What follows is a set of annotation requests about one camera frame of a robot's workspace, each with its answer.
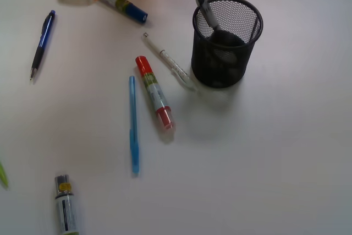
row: marker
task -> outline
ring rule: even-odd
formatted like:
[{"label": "marker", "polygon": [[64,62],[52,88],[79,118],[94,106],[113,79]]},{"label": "marker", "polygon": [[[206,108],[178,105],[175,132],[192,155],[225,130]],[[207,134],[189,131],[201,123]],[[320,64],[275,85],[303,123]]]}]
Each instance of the marker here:
[{"label": "marker", "polygon": [[136,63],[141,73],[144,86],[149,94],[149,98],[153,104],[155,114],[157,115],[164,131],[172,133],[175,131],[175,123],[171,116],[171,108],[167,104],[166,98],[161,90],[158,81],[149,65],[146,57],[138,56]]},{"label": "marker", "polygon": [[147,20],[148,13],[133,5],[128,0],[100,0],[101,2],[113,7],[114,9],[125,13],[130,18],[144,23]]},{"label": "marker", "polygon": [[131,129],[130,129],[130,149],[132,158],[132,172],[139,173],[139,146],[137,131],[137,107],[136,107],[136,86],[134,76],[129,78],[130,87],[130,111],[131,111]]},{"label": "marker", "polygon": [[171,56],[164,50],[159,48],[155,43],[150,39],[148,33],[143,33],[144,40],[149,44],[149,46],[160,55],[164,61],[171,67],[171,72],[175,74],[175,76],[184,84],[187,88],[193,89],[197,91],[196,85],[191,80],[191,77],[187,75],[187,73],[171,58]]},{"label": "marker", "polygon": [[79,235],[75,197],[68,174],[55,177],[56,183],[56,210],[59,217],[60,235]]}]

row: white table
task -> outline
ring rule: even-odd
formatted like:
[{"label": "white table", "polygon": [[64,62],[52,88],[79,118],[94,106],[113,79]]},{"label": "white table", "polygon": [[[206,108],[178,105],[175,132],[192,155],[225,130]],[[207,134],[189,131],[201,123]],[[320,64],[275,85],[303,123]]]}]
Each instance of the white table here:
[{"label": "white table", "polygon": [[[351,0],[247,0],[264,30],[242,82],[184,90],[141,42],[190,71],[195,0],[0,0],[1,234],[57,234],[54,177],[68,173],[81,234],[351,234]],[[56,24],[35,83],[45,16]],[[141,175],[131,176],[128,77],[145,55],[177,123],[161,140],[137,82]]]}]

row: black mesh pen holder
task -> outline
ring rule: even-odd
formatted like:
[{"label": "black mesh pen holder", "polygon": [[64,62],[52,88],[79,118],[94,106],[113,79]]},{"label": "black mesh pen holder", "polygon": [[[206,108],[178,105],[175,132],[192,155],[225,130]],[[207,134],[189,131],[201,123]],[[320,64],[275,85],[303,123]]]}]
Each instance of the black mesh pen holder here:
[{"label": "black mesh pen holder", "polygon": [[259,11],[246,0],[208,0],[221,31],[214,31],[199,8],[193,14],[192,70],[203,84],[227,88],[246,72],[255,42],[263,30]]}]

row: red cap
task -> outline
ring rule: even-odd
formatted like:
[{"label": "red cap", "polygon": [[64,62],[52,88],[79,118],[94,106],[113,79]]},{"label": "red cap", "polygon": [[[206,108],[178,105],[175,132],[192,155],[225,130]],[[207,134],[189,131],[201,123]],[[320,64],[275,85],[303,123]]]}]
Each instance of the red cap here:
[{"label": "red cap", "polygon": [[153,70],[150,67],[149,62],[145,56],[138,56],[136,58],[136,63],[137,63],[139,72],[141,73],[142,77],[145,74],[153,73]]}]

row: blue pen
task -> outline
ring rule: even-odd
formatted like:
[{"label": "blue pen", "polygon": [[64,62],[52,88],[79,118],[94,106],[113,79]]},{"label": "blue pen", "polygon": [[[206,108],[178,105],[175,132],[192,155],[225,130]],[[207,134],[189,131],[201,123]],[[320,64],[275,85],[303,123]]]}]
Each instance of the blue pen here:
[{"label": "blue pen", "polygon": [[52,10],[49,13],[49,15],[46,17],[43,23],[42,35],[40,36],[40,41],[38,44],[37,51],[34,55],[34,60],[31,68],[30,80],[32,80],[33,76],[38,71],[40,62],[42,61],[43,54],[45,51],[45,46],[49,38],[50,30],[53,26],[54,18],[55,18],[55,11]]},{"label": "blue pen", "polygon": [[130,110],[131,110],[131,129],[130,129],[130,149],[132,158],[132,171],[139,173],[139,146],[137,136],[137,110],[136,110],[136,86],[134,76],[129,78],[130,87]]}]

